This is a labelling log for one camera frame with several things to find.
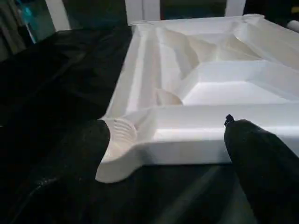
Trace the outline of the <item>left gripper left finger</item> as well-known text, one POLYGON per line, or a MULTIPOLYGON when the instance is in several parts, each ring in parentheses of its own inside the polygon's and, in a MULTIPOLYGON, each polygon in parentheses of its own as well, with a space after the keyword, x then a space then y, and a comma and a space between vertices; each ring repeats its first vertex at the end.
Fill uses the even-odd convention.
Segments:
POLYGON ((0 137, 1 223, 85 223, 83 211, 109 140, 102 120, 5 127, 0 137))

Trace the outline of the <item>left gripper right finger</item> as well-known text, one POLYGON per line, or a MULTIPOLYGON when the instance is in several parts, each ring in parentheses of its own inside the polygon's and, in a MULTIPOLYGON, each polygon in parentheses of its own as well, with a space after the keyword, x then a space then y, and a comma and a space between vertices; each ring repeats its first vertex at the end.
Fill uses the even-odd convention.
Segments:
POLYGON ((299 158, 275 134, 227 115, 224 142, 260 224, 299 222, 299 158))

